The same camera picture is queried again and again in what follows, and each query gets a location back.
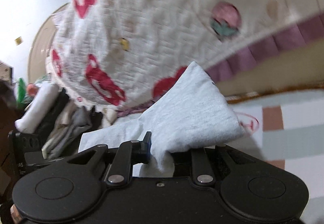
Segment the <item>light blue printed t-shirt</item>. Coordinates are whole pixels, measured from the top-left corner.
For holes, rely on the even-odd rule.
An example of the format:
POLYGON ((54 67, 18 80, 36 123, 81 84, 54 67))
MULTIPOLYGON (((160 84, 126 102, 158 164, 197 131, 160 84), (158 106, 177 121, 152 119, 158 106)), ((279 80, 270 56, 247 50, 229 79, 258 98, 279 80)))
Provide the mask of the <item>light blue printed t-shirt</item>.
POLYGON ((235 112, 211 78, 192 62, 169 89, 139 117, 84 133, 79 151, 97 144, 119 147, 123 142, 142 140, 151 132, 149 164, 134 167, 137 177, 172 177, 173 153, 211 147, 247 135, 235 112))

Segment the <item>stack of folded clothes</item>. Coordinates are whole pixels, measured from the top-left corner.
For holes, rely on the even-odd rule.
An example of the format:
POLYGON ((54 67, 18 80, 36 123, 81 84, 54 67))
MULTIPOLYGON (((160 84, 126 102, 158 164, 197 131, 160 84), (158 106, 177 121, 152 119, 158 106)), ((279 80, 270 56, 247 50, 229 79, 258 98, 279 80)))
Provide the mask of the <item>stack of folded clothes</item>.
POLYGON ((29 84, 27 94, 31 105, 15 121, 15 128, 39 137, 44 159, 60 157, 83 133, 109 127, 116 120, 115 111, 77 106, 64 89, 48 81, 41 86, 29 84))

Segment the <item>white quilt with red prints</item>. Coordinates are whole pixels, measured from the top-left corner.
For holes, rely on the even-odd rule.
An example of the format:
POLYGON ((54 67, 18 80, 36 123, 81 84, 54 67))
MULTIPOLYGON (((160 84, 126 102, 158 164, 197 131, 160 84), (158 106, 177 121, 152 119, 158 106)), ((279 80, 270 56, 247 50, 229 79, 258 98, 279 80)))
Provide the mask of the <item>white quilt with red prints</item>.
POLYGON ((225 81, 323 37, 323 0, 71 0, 47 71, 77 101, 147 107, 191 62, 225 81))

